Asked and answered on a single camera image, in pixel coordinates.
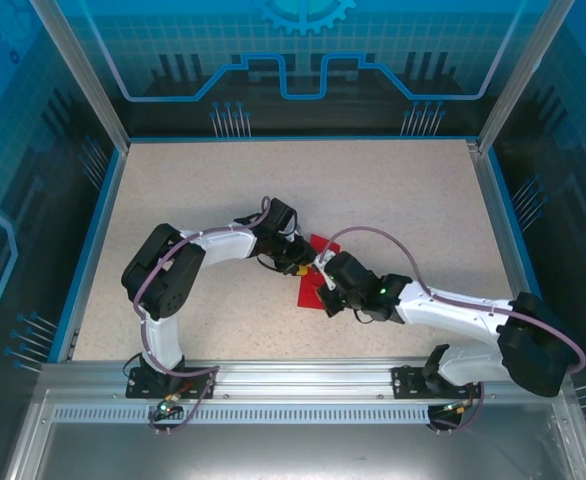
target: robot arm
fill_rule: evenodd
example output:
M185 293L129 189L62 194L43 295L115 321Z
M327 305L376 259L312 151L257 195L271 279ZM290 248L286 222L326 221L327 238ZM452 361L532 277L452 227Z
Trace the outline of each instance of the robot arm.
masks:
M230 227L249 225L258 215L236 219ZM180 232L167 224L153 231L122 276L131 301L159 259L193 233ZM192 240L148 285L140 303L151 319L145 322L146 337L150 352L164 368L179 370L184 361L175 314L186 302L199 269L260 254L269 256L281 273L295 273L298 267L313 264L326 281L317 293L329 317L353 309L377 321L429 325L478 340L480 343L465 347L438 346L431 354L422 375L436 395L451 385L512 380L538 395L555 396L568 366L575 363L573 350L564 342L512 318L510 312L520 312L565 330L537 297L522 293L514 301L486 300L434 289L429 295L410 277L377 277L348 252L318 255L299 234L295 210L273 199L267 216L258 225ZM486 311L443 303L434 299L437 294L454 303L481 305ZM143 358L155 368L147 352Z

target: red cloth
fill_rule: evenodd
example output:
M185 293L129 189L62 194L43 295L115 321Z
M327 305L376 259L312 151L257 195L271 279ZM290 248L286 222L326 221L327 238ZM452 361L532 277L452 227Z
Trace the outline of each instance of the red cloth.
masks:
M327 242L328 239L326 238L318 235L311 235L311 241L309 243L315 250L321 252L324 250ZM330 250L338 253L340 251L340 246L337 243L333 243ZM300 281L300 293L297 297L297 306L323 310L324 307L322 307L322 302L320 302L317 293L315 293L315 291L322 285L324 285L324 277L322 274L314 270L309 270L309 273L304 275Z

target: beige work surface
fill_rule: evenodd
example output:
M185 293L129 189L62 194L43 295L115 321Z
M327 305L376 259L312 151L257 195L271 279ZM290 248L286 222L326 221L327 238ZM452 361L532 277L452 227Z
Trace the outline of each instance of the beige work surface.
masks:
M510 290L463 140L347 140L135 144L108 227L75 360L122 360L140 351L139 320L122 271L153 228L201 230L259 211L263 195L299 213L305 234L379 227L404 242L426 281L459 293ZM402 252L371 233L342 247L377 274L413 276ZM361 325L345 311L298 308L299 278L255 259L201 270L179 312L190 359L283 359L428 355L468 341L423 326Z

